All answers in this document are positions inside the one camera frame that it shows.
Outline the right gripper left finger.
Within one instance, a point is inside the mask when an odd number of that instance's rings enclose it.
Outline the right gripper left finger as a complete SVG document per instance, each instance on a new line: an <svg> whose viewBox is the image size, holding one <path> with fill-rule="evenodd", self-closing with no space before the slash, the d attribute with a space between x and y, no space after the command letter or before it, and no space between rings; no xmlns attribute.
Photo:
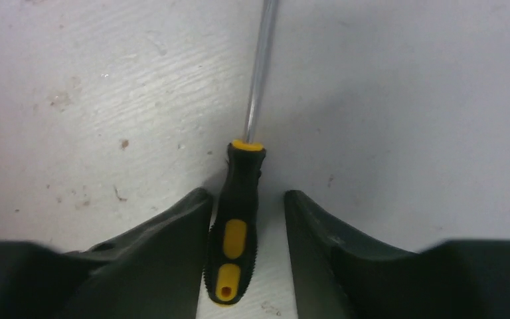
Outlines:
<svg viewBox="0 0 510 319"><path fill-rule="evenodd" d="M194 318L212 208L194 189L86 251L0 241L0 318Z"/></svg>

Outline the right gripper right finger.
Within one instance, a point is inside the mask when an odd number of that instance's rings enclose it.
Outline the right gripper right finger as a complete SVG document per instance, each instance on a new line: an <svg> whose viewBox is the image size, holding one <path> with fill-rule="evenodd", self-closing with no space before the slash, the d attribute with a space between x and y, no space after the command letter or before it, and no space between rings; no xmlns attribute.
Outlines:
<svg viewBox="0 0 510 319"><path fill-rule="evenodd" d="M510 240L408 252L298 190L285 193L284 213L299 318L510 318Z"/></svg>

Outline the black yellow screwdriver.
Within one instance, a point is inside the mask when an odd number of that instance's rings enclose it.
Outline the black yellow screwdriver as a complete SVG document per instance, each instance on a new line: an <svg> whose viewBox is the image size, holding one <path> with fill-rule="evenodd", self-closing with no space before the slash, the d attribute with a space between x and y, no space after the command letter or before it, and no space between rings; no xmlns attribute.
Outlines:
<svg viewBox="0 0 510 319"><path fill-rule="evenodd" d="M240 301L256 264L258 184L266 149L254 136L277 10L277 1L263 1L244 132L227 146L228 170L208 235L203 277L209 298L219 306Z"/></svg>

